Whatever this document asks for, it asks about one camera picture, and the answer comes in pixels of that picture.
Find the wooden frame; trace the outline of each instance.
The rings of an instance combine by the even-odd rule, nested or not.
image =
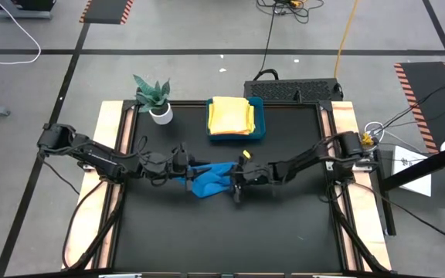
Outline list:
[[[105,144],[108,147],[115,147],[123,109],[123,101],[104,101],[102,103],[97,120],[96,131],[93,136],[95,141]],[[351,102],[333,102],[332,109],[337,132],[358,132],[355,112]],[[123,126],[123,137],[119,141],[119,150],[123,153],[127,153],[128,139],[130,137],[133,116],[134,111],[127,108]],[[325,110],[322,111],[321,116],[324,124],[325,135],[328,136],[331,134],[329,124],[330,119],[328,119],[328,114]],[[367,173],[356,172],[355,179],[361,185],[372,187],[369,174]],[[86,173],[83,178],[79,200],[85,194],[87,194],[92,187],[98,183],[98,181],[99,179],[95,171]],[[70,237],[66,243],[65,251],[65,258],[69,265],[75,263],[80,258],[83,251],[89,246],[90,242],[97,234],[102,212],[104,210],[106,188],[107,186],[104,184],[96,192],[94,192],[89,199],[82,204],[82,207],[75,216],[73,226],[70,231]],[[109,213],[116,204],[119,185],[114,185],[112,190],[113,193],[111,195],[108,208]],[[377,206],[375,203],[375,196],[370,191],[354,185],[350,185],[348,187],[348,193],[358,236],[369,248],[372,255],[374,255],[385,268],[391,269],[389,255],[387,253],[386,243],[384,241],[384,234],[382,232],[379,214],[377,212]],[[345,212],[345,202],[343,199],[339,200],[339,205],[341,210]],[[113,229],[108,232],[106,238],[104,239],[100,251],[100,260],[97,264],[99,268],[107,267],[111,250],[110,246],[112,230]],[[345,246],[345,256],[348,268],[350,270],[357,270],[357,262],[355,261],[352,242],[344,230],[342,233],[342,238]],[[369,267],[366,265],[366,263],[363,263],[363,266],[365,270],[369,271]]]

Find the white cable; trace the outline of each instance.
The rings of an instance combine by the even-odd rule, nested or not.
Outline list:
[[[414,149],[417,150],[419,153],[421,153],[421,154],[423,153],[423,151],[421,151],[419,148],[417,148],[417,147],[413,146],[412,144],[410,144],[410,143],[404,141],[403,139],[397,137],[396,135],[394,135],[394,134],[392,134],[392,133],[390,133],[390,132],[388,132],[388,131],[385,131],[385,132],[386,132],[387,134],[393,136],[394,138],[398,139],[399,141],[402,141],[404,144],[407,144],[408,146],[414,148]]]
[[[8,10],[5,8],[4,5],[0,4],[0,7],[3,10],[5,10],[5,12],[9,15],[9,17],[11,19],[13,19],[13,22],[36,44],[37,48],[39,49],[39,52],[37,53],[37,56],[34,59],[31,59],[30,61],[0,62],[0,65],[18,65],[18,64],[34,63],[40,57],[40,53],[41,53],[40,45],[37,43],[37,41],[23,27],[20,26],[20,24],[16,21],[16,19],[13,17],[13,15],[8,12]]]
[[[372,125],[372,124],[377,124],[377,125],[379,125],[379,127],[377,127],[377,128],[373,128],[373,129],[369,130],[369,126]],[[401,138],[397,137],[396,135],[392,134],[391,132],[387,131],[387,130],[384,128],[384,125],[383,125],[382,123],[380,123],[380,122],[373,121],[373,122],[370,122],[370,123],[366,124],[366,125],[365,125],[365,129],[364,129],[364,132],[370,134],[370,136],[372,136],[372,137],[376,136],[379,132],[382,132],[381,135],[380,135],[380,138],[379,138],[379,143],[380,143],[380,142],[382,141],[382,139],[384,138],[384,134],[389,134],[389,135],[393,136],[394,138],[398,139],[399,141],[403,142],[404,144],[406,144],[406,145],[408,145],[408,146],[414,148],[414,149],[417,150],[419,153],[423,153],[419,148],[417,148],[417,147],[411,145],[410,143],[404,141],[403,139],[401,139]],[[375,146],[375,147],[369,149],[368,151],[373,151],[373,150],[375,150],[376,147],[377,147],[377,146]]]
[[[369,128],[369,126],[370,126],[371,124],[378,124],[379,127],[374,128],[374,129],[371,129],[370,131],[368,131],[368,128]],[[383,125],[382,123],[379,123],[379,122],[370,122],[370,123],[366,124],[366,125],[365,125],[365,128],[363,129],[363,131],[364,131],[365,133],[367,133],[367,134],[370,134],[370,132],[372,132],[372,134],[370,134],[370,136],[372,136],[372,137],[376,136],[376,135],[379,133],[379,132],[377,132],[377,133],[375,132],[375,131],[377,131],[377,130],[380,130],[380,132],[382,132],[382,134],[380,135],[380,138],[379,138],[379,143],[380,143],[380,141],[382,141],[382,139],[384,138],[384,133],[386,132],[386,131],[384,130],[384,125]]]

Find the yellow cable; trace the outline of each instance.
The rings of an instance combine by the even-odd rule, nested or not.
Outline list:
[[[349,15],[348,23],[346,24],[346,29],[345,33],[343,34],[343,39],[341,40],[341,45],[339,45],[338,57],[336,58],[336,66],[334,67],[334,78],[338,78],[338,67],[339,67],[339,60],[341,58],[341,51],[343,50],[343,45],[345,44],[346,37],[348,36],[349,26],[352,24],[353,18],[355,17],[357,4],[358,0],[355,0],[355,4],[353,4],[352,13]]]

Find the potted plant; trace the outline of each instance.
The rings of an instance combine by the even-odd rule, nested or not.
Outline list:
[[[173,118],[171,104],[168,101],[169,80],[162,87],[159,85],[159,81],[152,87],[139,76],[133,75],[133,77],[138,86],[135,95],[137,102],[143,104],[139,112],[145,113],[148,111],[156,124],[169,123]]]

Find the wooden board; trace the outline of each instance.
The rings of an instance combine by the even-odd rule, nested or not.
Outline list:
[[[338,133],[345,131],[358,132],[353,103],[347,101],[333,102],[332,111]],[[356,172],[355,180],[361,185],[372,188],[368,173]],[[382,232],[374,194],[364,188],[354,185],[348,186],[348,191],[358,236],[362,239],[379,263],[386,269],[390,270],[391,263],[387,253],[386,242],[384,240],[384,233]],[[363,266],[365,270],[370,270],[365,261]]]
[[[121,118],[123,101],[104,101],[100,107],[99,118],[93,139],[108,147],[114,147]],[[99,183],[95,171],[85,173],[78,202]],[[103,183],[76,213],[66,243],[65,258],[69,266],[82,256],[98,232],[100,216],[103,211],[107,183]]]
[[[330,122],[329,122],[329,118],[328,118],[328,113],[326,110],[322,110],[321,112],[321,116],[322,116],[322,123],[324,125],[324,133],[325,136],[331,136],[332,132],[331,132],[331,128],[330,128]],[[329,154],[331,156],[334,156],[334,148],[330,148],[329,149]],[[341,189],[339,187],[336,187],[336,194],[339,195]],[[339,208],[341,209],[341,211],[343,213],[346,213],[345,210],[345,203],[343,201],[343,198],[338,199],[338,205]],[[346,233],[346,231],[341,228],[341,233],[343,236],[343,243],[345,244],[345,251],[346,251],[346,262],[348,264],[348,269],[349,270],[357,270],[356,269],[356,263],[355,263],[355,255],[354,255],[354,251],[353,251],[353,244],[352,241],[350,240],[348,233]]]

